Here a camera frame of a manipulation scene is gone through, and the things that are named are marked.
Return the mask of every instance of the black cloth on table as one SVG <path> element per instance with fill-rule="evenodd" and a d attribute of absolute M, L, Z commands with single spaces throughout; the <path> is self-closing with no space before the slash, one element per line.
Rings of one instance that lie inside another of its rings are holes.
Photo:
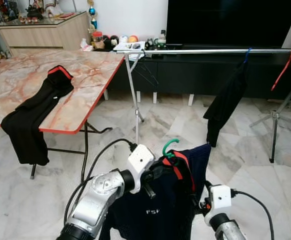
<path fill-rule="evenodd" d="M 178 151 L 188 159 L 197 199 L 204 188 L 210 151 L 209 144 Z M 128 193 L 110 206 L 100 240 L 110 240 L 111 228 L 118 229 L 127 240 L 190 240 L 195 213 L 192 198 L 186 191 L 189 182 L 178 180 L 172 172 L 149 185 L 156 193 L 154 199 L 141 188 L 140 192 Z"/>
<path fill-rule="evenodd" d="M 247 88 L 248 63 L 240 63 L 226 81 L 219 94 L 204 114 L 208 119 L 206 141 L 212 147 L 217 145 L 221 128 L 226 124 Z"/>
<path fill-rule="evenodd" d="M 39 125 L 59 99 L 74 89 L 72 78 L 63 66 L 55 66 L 48 71 L 39 91 L 2 120 L 1 127 L 9 135 L 21 164 L 44 166 L 49 162 L 47 144 Z"/>

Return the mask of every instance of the red table edge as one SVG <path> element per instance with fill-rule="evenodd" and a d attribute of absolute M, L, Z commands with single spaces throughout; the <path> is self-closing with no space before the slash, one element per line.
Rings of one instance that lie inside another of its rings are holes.
<path fill-rule="evenodd" d="M 93 109 L 96 107 L 97 103 L 99 102 L 99 99 L 101 98 L 102 94 L 104 94 L 105 90 L 107 89 L 107 87 L 110 84 L 111 80 L 113 79 L 114 75 L 117 73 L 117 71 L 118 71 L 118 69 L 121 66 L 121 64 L 122 64 L 123 61 L 124 61 L 124 57 L 122 57 L 122 59 L 119 62 L 118 66 L 115 68 L 115 70 L 112 73 L 111 77 L 107 81 L 107 84 L 104 85 L 101 93 L 99 94 L 99 96 L 97 97 L 97 99 L 94 101 L 94 104 L 92 105 L 92 107 L 88 111 L 87 115 L 85 116 L 85 118 L 83 119 L 83 121 L 81 122 L 81 124 L 79 125 L 79 127 L 76 130 L 74 130 L 74 131 L 65 131 L 65 130 L 53 130 L 53 129 L 39 128 L 40 132 L 44 132 L 44 133 L 55 133 L 55 134 L 69 134 L 69 135 L 77 134 L 79 132 L 79 130 L 82 128 L 82 126 L 85 124 L 85 122 L 87 121 L 87 119 L 90 116 L 90 114 L 93 111 Z"/>

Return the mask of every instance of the marble floor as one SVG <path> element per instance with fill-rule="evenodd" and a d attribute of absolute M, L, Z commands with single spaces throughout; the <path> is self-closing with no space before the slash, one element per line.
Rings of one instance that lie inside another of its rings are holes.
<path fill-rule="evenodd" d="M 110 100 L 101 100 L 89 118 L 96 128 L 113 127 L 104 134 L 89 135 L 90 165 L 96 154 L 109 142 L 135 138 L 135 118 L 129 92 L 109 92 Z M 140 143 L 160 156 L 164 144 L 172 139 L 177 150 L 205 143 L 207 120 L 203 114 L 211 97 L 195 96 L 188 106 L 188 95 L 141 94 Z M 275 164 L 269 162 L 272 121 L 255 127 L 249 124 L 264 117 L 277 103 L 244 98 L 221 130 L 218 144 L 211 152 L 207 179 L 226 184 L 260 199 L 273 219 L 276 240 L 291 240 L 291 124 L 280 122 Z M 291 118 L 291 108 L 282 113 Z M 44 135 L 49 147 L 79 150 L 83 133 Z M 100 159 L 94 174 L 113 168 L 123 169 L 129 152 L 125 143 L 110 148 Z M 18 162 L 9 137 L 0 129 L 0 240 L 54 240 L 63 226 L 67 200 L 80 181 L 82 155 L 49 152 L 50 163 L 38 166 L 30 180 L 30 166 Z M 254 201 L 238 195 L 232 200 L 231 218 L 235 219 L 249 240 L 268 240 L 270 230 L 263 209 Z M 113 231 L 112 239 L 121 239 Z M 193 221 L 192 240 L 214 239 L 201 215 Z"/>

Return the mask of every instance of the marble table top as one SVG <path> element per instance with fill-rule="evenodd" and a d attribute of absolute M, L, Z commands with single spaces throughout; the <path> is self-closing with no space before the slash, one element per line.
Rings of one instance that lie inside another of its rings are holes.
<path fill-rule="evenodd" d="M 64 66 L 74 90 L 62 97 L 39 126 L 42 132 L 76 134 L 119 68 L 123 56 L 114 52 L 31 50 L 0 63 L 0 124 L 2 119 L 32 97 L 48 70 Z"/>

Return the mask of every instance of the black tv screen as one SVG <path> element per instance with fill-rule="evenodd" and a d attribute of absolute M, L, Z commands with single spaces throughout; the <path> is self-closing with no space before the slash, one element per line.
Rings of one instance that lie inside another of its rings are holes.
<path fill-rule="evenodd" d="M 167 44 L 281 47 L 291 0 L 169 0 Z"/>

